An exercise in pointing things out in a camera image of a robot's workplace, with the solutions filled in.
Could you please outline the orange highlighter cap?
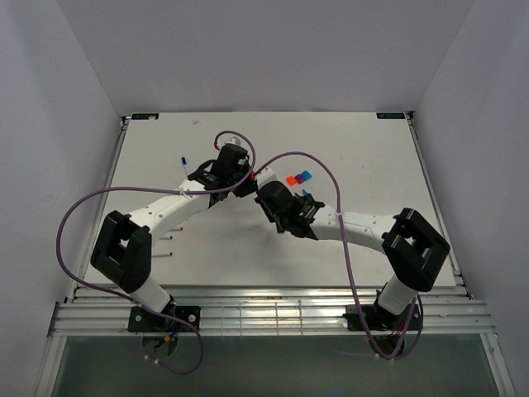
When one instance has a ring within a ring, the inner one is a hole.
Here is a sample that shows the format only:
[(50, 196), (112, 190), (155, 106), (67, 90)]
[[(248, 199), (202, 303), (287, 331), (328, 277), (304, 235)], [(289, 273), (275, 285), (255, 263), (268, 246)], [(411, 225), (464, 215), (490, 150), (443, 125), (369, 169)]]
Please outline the orange highlighter cap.
[(287, 179), (286, 179), (287, 183), (290, 185), (290, 186), (293, 186), (295, 184), (297, 184), (297, 180), (293, 177), (293, 176), (289, 176)]

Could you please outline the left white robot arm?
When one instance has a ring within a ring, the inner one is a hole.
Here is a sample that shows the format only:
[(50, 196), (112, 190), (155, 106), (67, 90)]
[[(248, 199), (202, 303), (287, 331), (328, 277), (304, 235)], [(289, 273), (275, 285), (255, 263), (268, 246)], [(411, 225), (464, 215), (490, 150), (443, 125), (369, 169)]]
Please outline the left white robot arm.
[(198, 169), (178, 188), (130, 213), (110, 212), (102, 221), (90, 264), (134, 302), (148, 309), (147, 321), (163, 331), (174, 324), (173, 298), (151, 271), (152, 248), (173, 228), (251, 183), (251, 167)]

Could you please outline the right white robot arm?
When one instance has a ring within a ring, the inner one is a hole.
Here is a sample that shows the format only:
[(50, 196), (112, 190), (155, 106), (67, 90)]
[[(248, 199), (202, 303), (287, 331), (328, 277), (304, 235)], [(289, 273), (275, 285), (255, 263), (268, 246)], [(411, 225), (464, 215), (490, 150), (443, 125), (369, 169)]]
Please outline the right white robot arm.
[(279, 233), (315, 241), (344, 240), (385, 255), (393, 276), (373, 308), (374, 321), (382, 328), (393, 328), (417, 294), (431, 291), (450, 253), (447, 240), (412, 208), (394, 216), (338, 213), (310, 194), (291, 194), (278, 181), (261, 186), (255, 201)]

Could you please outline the purple highlighter cap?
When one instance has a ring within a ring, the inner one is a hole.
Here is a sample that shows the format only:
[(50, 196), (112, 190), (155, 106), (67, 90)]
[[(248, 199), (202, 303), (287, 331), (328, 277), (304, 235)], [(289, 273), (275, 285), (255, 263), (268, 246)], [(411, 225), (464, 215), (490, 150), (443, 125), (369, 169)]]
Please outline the purple highlighter cap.
[(302, 184), (305, 181), (305, 179), (303, 178), (301, 174), (296, 175), (294, 178), (296, 179), (298, 184)]

